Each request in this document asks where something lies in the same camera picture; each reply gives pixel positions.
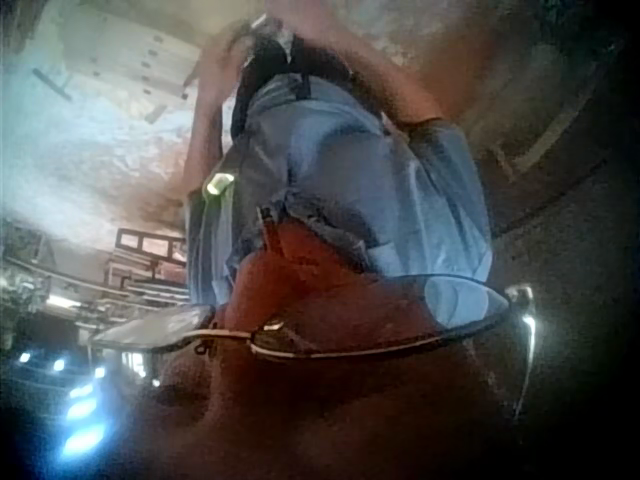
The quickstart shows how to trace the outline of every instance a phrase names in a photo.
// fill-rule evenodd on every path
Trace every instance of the hand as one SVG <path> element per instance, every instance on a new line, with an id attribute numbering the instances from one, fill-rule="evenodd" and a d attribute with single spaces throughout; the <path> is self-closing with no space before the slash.
<path id="1" fill-rule="evenodd" d="M 330 39 L 341 26 L 326 0 L 266 0 L 266 9 L 270 17 L 315 44 Z"/>
<path id="2" fill-rule="evenodd" d="M 200 60 L 185 81 L 185 86 L 199 77 L 198 101 L 213 108 L 219 107 L 229 98 L 240 80 L 252 48 L 253 37 L 246 22 L 235 22 L 225 27 L 202 50 Z"/>

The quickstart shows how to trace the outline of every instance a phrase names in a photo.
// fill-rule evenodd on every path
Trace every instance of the blue light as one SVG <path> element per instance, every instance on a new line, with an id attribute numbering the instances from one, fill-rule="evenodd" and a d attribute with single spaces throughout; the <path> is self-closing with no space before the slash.
<path id="1" fill-rule="evenodd" d="M 77 420 L 79 418 L 84 418 L 87 415 L 90 415 L 96 407 L 98 406 L 98 402 L 95 398 L 88 398 L 87 400 L 82 400 L 81 402 L 74 403 L 69 408 L 67 412 L 67 420 Z"/>
<path id="2" fill-rule="evenodd" d="M 71 392 L 69 392 L 69 397 L 70 398 L 86 397 L 91 393 L 93 393 L 93 385 L 89 383 L 83 387 L 78 387 L 71 390 Z"/>
<path id="3" fill-rule="evenodd" d="M 102 441 L 104 438 L 104 431 L 104 424 L 93 425 L 92 427 L 78 430 L 69 437 L 67 442 L 64 444 L 62 455 L 78 455 L 91 450 Z"/>
<path id="4" fill-rule="evenodd" d="M 62 370 L 64 370 L 64 360 L 60 358 L 56 360 L 55 363 L 53 364 L 53 371 L 61 372 Z"/>

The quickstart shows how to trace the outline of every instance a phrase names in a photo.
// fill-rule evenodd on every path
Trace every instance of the light fixture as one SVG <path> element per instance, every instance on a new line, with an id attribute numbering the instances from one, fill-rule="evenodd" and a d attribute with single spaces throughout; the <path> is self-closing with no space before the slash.
<path id="1" fill-rule="evenodd" d="M 74 403 L 67 412 L 67 420 L 78 420 L 79 418 L 84 418 L 87 415 L 90 415 L 97 406 L 98 402 L 95 398 L 88 398 L 87 400 Z"/>
<path id="2" fill-rule="evenodd" d="M 62 454 L 78 455 L 91 450 L 102 441 L 104 431 L 105 426 L 102 424 L 77 431 L 67 439 Z"/>
<path id="3" fill-rule="evenodd" d="M 71 390 L 71 392 L 69 392 L 69 397 L 70 398 L 86 397 L 91 393 L 93 393 L 93 385 L 89 383 L 84 387 L 78 387 Z"/>
<path id="4" fill-rule="evenodd" d="M 53 363 L 53 371 L 61 372 L 62 370 L 64 370 L 64 360 L 62 358 L 59 358 Z"/>
<path id="5" fill-rule="evenodd" d="M 54 307 L 60 308 L 74 308 L 79 307 L 82 303 L 76 302 L 75 300 L 69 300 L 68 298 L 59 297 L 58 295 L 49 295 L 47 305 L 53 305 Z"/>
<path id="6" fill-rule="evenodd" d="M 235 179 L 236 178 L 229 173 L 216 173 L 209 182 L 209 185 L 207 185 L 207 192 L 211 195 L 220 195 Z"/>
<path id="7" fill-rule="evenodd" d="M 536 319 L 533 318 L 531 315 L 523 315 L 522 316 L 522 321 L 524 323 L 527 324 L 527 326 L 529 327 L 529 333 L 531 335 L 530 337 L 530 350 L 531 352 L 535 351 L 536 348 Z"/>

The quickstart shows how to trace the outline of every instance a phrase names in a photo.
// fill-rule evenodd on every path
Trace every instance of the ceiling light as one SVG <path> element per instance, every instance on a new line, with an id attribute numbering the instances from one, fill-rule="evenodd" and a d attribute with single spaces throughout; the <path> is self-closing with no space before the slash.
<path id="1" fill-rule="evenodd" d="M 77 455 L 91 450 L 104 438 L 104 425 L 94 425 L 74 433 L 64 445 L 62 454 Z"/>
<path id="2" fill-rule="evenodd" d="M 96 407 L 98 406 L 98 402 L 95 398 L 89 398 L 87 400 L 82 400 L 81 402 L 74 403 L 69 408 L 67 412 L 67 420 L 78 420 L 79 418 L 84 418 L 87 415 L 91 414 Z"/>
<path id="3" fill-rule="evenodd" d="M 62 358 L 59 358 L 53 364 L 53 371 L 61 372 L 62 370 L 64 370 L 64 360 Z"/>
<path id="4" fill-rule="evenodd" d="M 84 387 L 74 388 L 69 393 L 69 397 L 70 398 L 86 397 L 90 393 L 93 393 L 93 385 L 91 383 L 89 383 L 88 385 L 85 385 Z"/>
<path id="5" fill-rule="evenodd" d="M 75 300 L 69 300 L 68 298 L 59 297 L 58 295 L 49 295 L 47 299 L 47 305 L 53 305 L 54 307 L 60 308 L 74 308 L 82 305 L 80 302 L 76 302 Z"/>

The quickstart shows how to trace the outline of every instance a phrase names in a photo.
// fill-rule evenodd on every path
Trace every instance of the shirt sleeve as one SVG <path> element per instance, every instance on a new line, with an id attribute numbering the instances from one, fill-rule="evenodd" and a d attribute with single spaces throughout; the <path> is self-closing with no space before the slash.
<path id="1" fill-rule="evenodd" d="M 462 208 L 489 241 L 482 184 L 462 131 L 444 120 L 429 120 L 409 131 L 409 148 L 424 162 L 443 195 Z"/>

